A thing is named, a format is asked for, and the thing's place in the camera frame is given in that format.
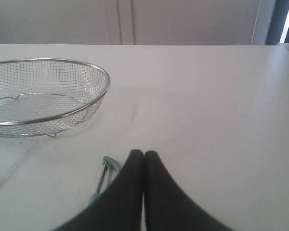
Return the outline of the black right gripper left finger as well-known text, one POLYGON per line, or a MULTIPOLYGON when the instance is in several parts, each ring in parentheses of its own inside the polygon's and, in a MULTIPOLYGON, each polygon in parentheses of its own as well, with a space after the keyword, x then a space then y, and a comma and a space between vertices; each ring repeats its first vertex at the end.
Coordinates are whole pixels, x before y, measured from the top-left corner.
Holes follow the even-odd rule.
POLYGON ((144 190, 144 154, 131 150, 110 186, 57 231, 139 231, 144 190))

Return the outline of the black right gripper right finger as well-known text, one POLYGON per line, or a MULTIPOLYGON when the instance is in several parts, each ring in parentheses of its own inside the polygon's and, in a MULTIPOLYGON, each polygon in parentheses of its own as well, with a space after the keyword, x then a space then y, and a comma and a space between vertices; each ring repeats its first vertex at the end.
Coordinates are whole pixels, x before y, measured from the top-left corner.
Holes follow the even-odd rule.
POLYGON ((230 231, 178 186, 155 151, 144 156, 144 211, 148 231, 230 231))

